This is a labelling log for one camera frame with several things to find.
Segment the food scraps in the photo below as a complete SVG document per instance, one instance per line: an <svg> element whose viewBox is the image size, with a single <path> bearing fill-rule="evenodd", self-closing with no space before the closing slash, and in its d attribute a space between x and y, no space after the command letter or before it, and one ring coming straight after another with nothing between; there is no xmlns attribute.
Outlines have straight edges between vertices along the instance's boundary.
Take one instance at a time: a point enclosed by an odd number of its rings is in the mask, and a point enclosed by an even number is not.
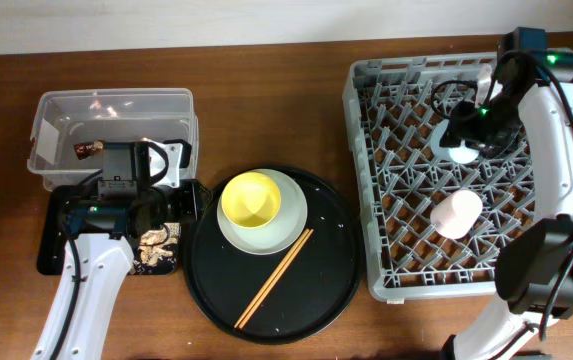
<svg viewBox="0 0 573 360"><path fill-rule="evenodd" d="M150 230L140 238L134 251L132 275L166 275L177 267L181 227L165 223L161 230Z"/></svg>

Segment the blue plastic cup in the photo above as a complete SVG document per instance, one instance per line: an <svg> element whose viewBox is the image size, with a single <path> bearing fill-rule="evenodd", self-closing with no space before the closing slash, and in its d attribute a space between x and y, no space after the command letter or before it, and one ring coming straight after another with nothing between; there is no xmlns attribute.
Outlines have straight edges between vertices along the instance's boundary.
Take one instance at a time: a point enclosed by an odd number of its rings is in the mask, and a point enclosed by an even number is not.
<svg viewBox="0 0 573 360"><path fill-rule="evenodd" d="M432 131L429 145L431 152L440 160L457 164L468 164L475 161L479 156L479 151L465 146L464 142L458 147L442 147L440 141L449 125L448 120L442 120Z"/></svg>

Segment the brown gold snack wrapper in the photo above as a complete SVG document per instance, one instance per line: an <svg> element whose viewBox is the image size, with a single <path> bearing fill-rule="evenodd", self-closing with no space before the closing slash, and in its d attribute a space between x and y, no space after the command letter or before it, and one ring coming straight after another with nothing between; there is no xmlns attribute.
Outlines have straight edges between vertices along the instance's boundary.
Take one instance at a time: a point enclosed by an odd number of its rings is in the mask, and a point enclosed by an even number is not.
<svg viewBox="0 0 573 360"><path fill-rule="evenodd" d="M78 160L84 160L101 153L105 143L100 140L78 143L73 146Z"/></svg>

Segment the pink plastic cup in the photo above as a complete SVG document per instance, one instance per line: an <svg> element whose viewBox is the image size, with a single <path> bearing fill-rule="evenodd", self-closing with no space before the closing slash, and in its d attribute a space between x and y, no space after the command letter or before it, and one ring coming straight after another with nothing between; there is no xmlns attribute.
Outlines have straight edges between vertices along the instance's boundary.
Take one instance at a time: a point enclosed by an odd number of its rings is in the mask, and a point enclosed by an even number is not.
<svg viewBox="0 0 573 360"><path fill-rule="evenodd" d="M480 216L481 198L469 189L460 189L437 204L430 213L431 224L443 237L464 237Z"/></svg>

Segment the yellow bowl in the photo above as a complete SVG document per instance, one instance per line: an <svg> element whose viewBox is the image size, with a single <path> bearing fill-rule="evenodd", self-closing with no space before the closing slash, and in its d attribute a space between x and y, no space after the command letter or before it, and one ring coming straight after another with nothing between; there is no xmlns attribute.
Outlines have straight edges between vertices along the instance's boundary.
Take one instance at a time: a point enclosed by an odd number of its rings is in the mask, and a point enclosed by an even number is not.
<svg viewBox="0 0 573 360"><path fill-rule="evenodd" d="M281 192L268 175L249 171L232 178L224 187L221 206L225 217L241 228L270 223L281 207Z"/></svg>

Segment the pale green plate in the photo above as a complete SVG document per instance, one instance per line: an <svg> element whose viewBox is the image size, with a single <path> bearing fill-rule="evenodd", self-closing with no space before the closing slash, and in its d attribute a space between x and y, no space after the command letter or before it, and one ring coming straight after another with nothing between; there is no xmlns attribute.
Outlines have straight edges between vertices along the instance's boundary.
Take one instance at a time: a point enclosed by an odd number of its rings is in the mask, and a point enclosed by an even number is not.
<svg viewBox="0 0 573 360"><path fill-rule="evenodd" d="M259 228L241 228L230 222L217 203L217 221L224 237L236 248L253 255L277 253L297 240L307 219L307 201L301 187L288 175L272 169L255 169L271 177L281 192L281 207L277 216Z"/></svg>

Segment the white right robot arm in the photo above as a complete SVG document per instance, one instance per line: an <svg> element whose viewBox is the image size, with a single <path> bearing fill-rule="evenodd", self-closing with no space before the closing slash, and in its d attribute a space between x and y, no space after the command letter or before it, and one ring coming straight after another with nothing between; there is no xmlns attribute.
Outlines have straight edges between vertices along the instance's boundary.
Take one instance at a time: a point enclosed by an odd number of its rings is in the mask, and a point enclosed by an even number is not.
<svg viewBox="0 0 573 360"><path fill-rule="evenodd" d="M512 49L498 55L477 96L444 115L433 153L465 164L505 159L527 139L534 175L531 227L499 253L496 292L465 331L451 336L444 359L508 359L530 338L573 316L573 52Z"/></svg>

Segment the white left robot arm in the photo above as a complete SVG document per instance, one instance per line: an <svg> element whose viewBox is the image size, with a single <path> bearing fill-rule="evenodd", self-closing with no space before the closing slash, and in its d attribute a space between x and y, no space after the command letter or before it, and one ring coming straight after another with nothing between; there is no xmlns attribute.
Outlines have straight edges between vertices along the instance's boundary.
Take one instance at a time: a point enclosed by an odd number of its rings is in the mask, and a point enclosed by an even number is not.
<svg viewBox="0 0 573 360"><path fill-rule="evenodd" d="M55 189L36 267L60 281L33 358L100 358L126 277L174 273L180 238L211 198L196 180L114 202L91 182Z"/></svg>

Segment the black square food-waste tray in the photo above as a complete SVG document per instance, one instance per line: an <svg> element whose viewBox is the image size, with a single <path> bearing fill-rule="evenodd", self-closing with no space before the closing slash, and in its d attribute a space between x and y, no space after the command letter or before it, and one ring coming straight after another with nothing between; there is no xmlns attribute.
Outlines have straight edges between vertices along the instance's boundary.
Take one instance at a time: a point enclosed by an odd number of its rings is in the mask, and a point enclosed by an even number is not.
<svg viewBox="0 0 573 360"><path fill-rule="evenodd" d="M65 185L56 188L50 195L36 260L36 269L42 275L51 276L62 273L65 258L64 247L67 241L64 234L59 231L58 216L68 196L77 192L75 186Z"/></svg>

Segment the clear plastic waste bin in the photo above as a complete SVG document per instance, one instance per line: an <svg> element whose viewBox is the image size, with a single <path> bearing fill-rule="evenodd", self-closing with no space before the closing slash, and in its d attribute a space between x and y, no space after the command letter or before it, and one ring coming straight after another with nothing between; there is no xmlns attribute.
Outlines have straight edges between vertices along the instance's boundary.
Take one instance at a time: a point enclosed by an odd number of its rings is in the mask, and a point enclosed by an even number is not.
<svg viewBox="0 0 573 360"><path fill-rule="evenodd" d="M38 104L30 139L27 169L52 191L75 185L102 167L102 156L77 158L74 146L93 141L134 142L142 139L169 150L171 168L162 183L177 186L194 179L199 151L198 118L193 95L185 88L121 88L52 91Z"/></svg>

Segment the round black serving tray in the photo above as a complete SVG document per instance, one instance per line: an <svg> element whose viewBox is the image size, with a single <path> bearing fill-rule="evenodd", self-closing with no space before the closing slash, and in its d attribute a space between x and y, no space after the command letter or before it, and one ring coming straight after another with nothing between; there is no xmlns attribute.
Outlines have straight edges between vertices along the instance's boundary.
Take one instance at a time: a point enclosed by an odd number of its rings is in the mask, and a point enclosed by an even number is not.
<svg viewBox="0 0 573 360"><path fill-rule="evenodd" d="M306 228L313 234L243 329L234 325L284 258L236 249L222 234L210 203L189 229L182 266L202 313L220 330L259 344L285 344L312 336L348 306L363 273L364 244L354 211L319 176L282 166L303 190Z"/></svg>

